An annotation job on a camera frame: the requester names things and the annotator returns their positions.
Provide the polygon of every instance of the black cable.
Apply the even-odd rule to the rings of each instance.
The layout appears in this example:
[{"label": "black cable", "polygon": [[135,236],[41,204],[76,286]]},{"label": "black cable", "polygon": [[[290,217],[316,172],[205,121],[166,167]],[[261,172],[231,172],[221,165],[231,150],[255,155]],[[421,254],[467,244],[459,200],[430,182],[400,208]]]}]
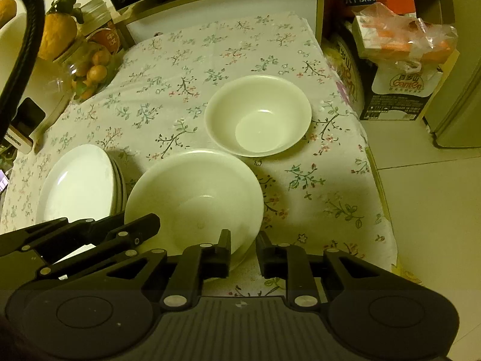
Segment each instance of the black cable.
[{"label": "black cable", "polygon": [[4,137],[22,99],[42,42],[45,22],[43,0],[22,0],[27,12],[26,30],[14,69],[0,95],[0,137]]}]

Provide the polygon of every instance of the stack of plates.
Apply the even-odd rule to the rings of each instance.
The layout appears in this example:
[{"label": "stack of plates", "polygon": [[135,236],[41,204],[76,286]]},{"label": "stack of plates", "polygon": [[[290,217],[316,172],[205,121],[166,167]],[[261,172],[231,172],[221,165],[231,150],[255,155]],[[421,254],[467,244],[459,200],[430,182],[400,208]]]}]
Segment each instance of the stack of plates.
[{"label": "stack of plates", "polygon": [[100,220],[125,209],[127,191],[114,159],[95,145],[67,152],[47,176],[38,200],[35,222],[67,217]]}]

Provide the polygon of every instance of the bowl rim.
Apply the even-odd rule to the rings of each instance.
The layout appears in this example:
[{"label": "bowl rim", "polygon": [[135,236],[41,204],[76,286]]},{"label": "bowl rim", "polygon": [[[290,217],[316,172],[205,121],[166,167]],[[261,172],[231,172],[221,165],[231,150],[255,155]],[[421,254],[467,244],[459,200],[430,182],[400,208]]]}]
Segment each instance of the bowl rim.
[{"label": "bowl rim", "polygon": [[261,229],[262,221],[264,219],[264,194],[262,192],[262,188],[259,183],[259,180],[257,179],[254,172],[250,169],[250,167],[238,157],[230,153],[223,152],[222,150],[197,148],[197,149],[192,149],[186,152],[176,153],[176,154],[170,155],[165,159],[162,159],[161,161],[155,162],[145,173],[142,174],[142,176],[139,178],[139,180],[136,182],[135,186],[133,187],[127,199],[124,218],[126,221],[129,221],[128,220],[129,202],[130,204],[132,204],[131,197],[135,196],[134,194],[135,190],[139,190],[141,188],[141,185],[139,184],[139,182],[144,177],[144,175],[148,175],[149,178],[155,177],[155,174],[157,174],[158,172],[162,172],[163,170],[169,169],[172,163],[177,162],[179,158],[189,157],[195,153],[208,153],[210,155],[221,156],[226,159],[229,159],[229,161],[231,161],[233,164],[236,165],[235,167],[230,167],[230,168],[234,170],[241,170],[242,173],[247,178],[251,179],[251,182],[252,182],[251,186],[252,186],[253,193],[250,195],[252,195],[251,202],[253,202],[253,208],[254,208],[253,213],[250,215],[250,223],[252,223],[252,226],[249,227],[249,229],[251,230],[251,232],[247,233],[244,236],[244,241],[239,245],[239,247],[236,250],[231,251],[231,255],[236,254],[235,255],[236,257],[238,256],[243,257],[247,252],[247,250],[249,249],[249,247],[252,245],[253,241],[256,239],[256,236],[258,235]]},{"label": "bowl rim", "polygon": [[47,191],[48,193],[50,193],[50,191],[52,190],[52,188],[54,187],[52,185],[52,181],[54,179],[54,175],[55,173],[58,171],[59,168],[61,168],[64,163],[67,161],[66,159],[69,160],[70,157],[73,156],[73,154],[75,154],[76,152],[78,151],[81,151],[81,150],[89,150],[91,152],[97,152],[99,154],[100,157],[103,157],[104,160],[105,160],[105,163],[106,164],[109,164],[110,168],[109,168],[109,174],[107,175],[107,178],[106,180],[108,182],[110,182],[110,192],[111,192],[111,201],[110,201],[110,208],[109,208],[109,212],[106,213],[105,217],[109,216],[110,215],[110,212],[112,210],[112,207],[114,206],[115,204],[115,201],[117,199],[117,196],[116,196],[116,191],[115,191],[115,187],[116,187],[116,182],[115,182],[115,174],[114,174],[114,169],[112,168],[112,163],[110,161],[110,157],[109,155],[107,154],[107,152],[105,152],[105,150],[103,150],[102,148],[98,147],[97,145],[93,145],[93,144],[82,144],[82,145],[77,145],[76,147],[72,148],[71,150],[69,150],[68,152],[64,153],[57,161],[56,163],[54,164],[54,166],[51,168],[51,170],[49,171],[47,177],[45,178],[43,184],[42,184],[42,189],[40,190],[40,195],[38,196],[38,201],[37,201],[37,209],[35,210],[35,223],[36,224],[39,224],[40,222],[43,222],[43,221],[48,221],[44,218],[39,218],[39,215],[40,215],[40,211],[41,212],[45,212],[45,205],[41,206],[42,202],[44,202],[48,196],[47,194]]},{"label": "bowl rim", "polygon": [[[273,80],[276,80],[276,81],[285,82],[287,85],[289,85],[291,87],[294,87],[296,90],[298,90],[298,91],[300,91],[300,93],[302,93],[302,95],[303,95],[302,99],[301,100],[297,99],[297,100],[299,101],[299,104],[301,104],[305,107],[305,109],[308,111],[308,114],[309,114],[309,118],[306,117],[305,121],[303,121],[302,124],[301,124],[303,133],[300,134],[299,136],[296,136],[295,138],[293,137],[292,140],[289,140],[289,142],[287,142],[284,145],[281,145],[278,148],[275,148],[275,149],[272,149],[272,150],[266,150],[264,152],[252,152],[250,150],[236,150],[236,149],[233,149],[229,146],[224,145],[223,143],[219,142],[215,138],[215,134],[213,133],[213,131],[211,129],[211,123],[210,123],[210,119],[212,118],[211,114],[215,110],[216,106],[220,103],[222,96],[226,92],[228,92],[229,90],[231,90],[232,88],[237,86],[239,84],[239,82],[249,81],[249,80],[259,80],[259,79],[268,79],[268,80],[273,79]],[[304,91],[302,91],[297,85],[295,85],[293,82],[291,82],[289,80],[286,80],[286,79],[284,79],[282,77],[278,77],[278,76],[270,76],[268,74],[249,74],[247,76],[239,77],[235,80],[232,80],[232,81],[224,84],[222,87],[220,87],[211,96],[209,102],[207,103],[207,107],[205,108],[205,111],[204,111],[204,126],[205,126],[205,130],[207,131],[207,134],[209,135],[211,140],[213,142],[215,142],[216,145],[221,147],[223,150],[226,150],[227,152],[233,153],[233,154],[238,155],[238,156],[243,156],[243,157],[266,157],[266,156],[271,156],[273,154],[278,154],[278,153],[284,152],[285,150],[287,150],[290,147],[297,144],[302,139],[302,137],[306,134],[307,130],[309,129],[309,126],[311,126],[311,121],[312,121],[312,105],[311,105],[311,102],[309,101],[309,98],[304,93]]]}]

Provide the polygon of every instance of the floral tablecloth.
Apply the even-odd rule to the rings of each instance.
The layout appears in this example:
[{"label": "floral tablecloth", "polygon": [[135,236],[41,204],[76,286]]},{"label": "floral tablecloth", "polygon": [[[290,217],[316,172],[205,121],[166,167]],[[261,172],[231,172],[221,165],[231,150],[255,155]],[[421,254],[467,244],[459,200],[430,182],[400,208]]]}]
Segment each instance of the floral tablecloth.
[{"label": "floral tablecloth", "polygon": [[[363,129],[307,22],[292,13],[208,23],[161,34],[126,52],[112,83],[70,104],[38,154],[19,155],[1,233],[32,225],[42,183],[55,162],[93,143],[114,155],[132,189],[155,162],[191,148],[216,148],[204,110],[224,83],[248,74],[281,76],[312,104],[312,123],[294,147],[242,158],[264,192],[262,224],[272,242],[320,254],[333,246],[390,270],[396,244],[366,156]],[[260,276],[254,249],[209,295],[281,294],[283,281]]]}]

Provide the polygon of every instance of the floor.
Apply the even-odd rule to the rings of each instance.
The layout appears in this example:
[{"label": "floor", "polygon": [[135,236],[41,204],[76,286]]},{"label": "floor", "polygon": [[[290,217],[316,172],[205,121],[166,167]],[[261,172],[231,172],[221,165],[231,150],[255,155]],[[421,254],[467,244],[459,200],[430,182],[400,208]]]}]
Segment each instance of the floor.
[{"label": "floor", "polygon": [[399,257],[453,302],[460,327],[449,357],[481,359],[481,149],[438,149],[419,121],[363,121]]}]

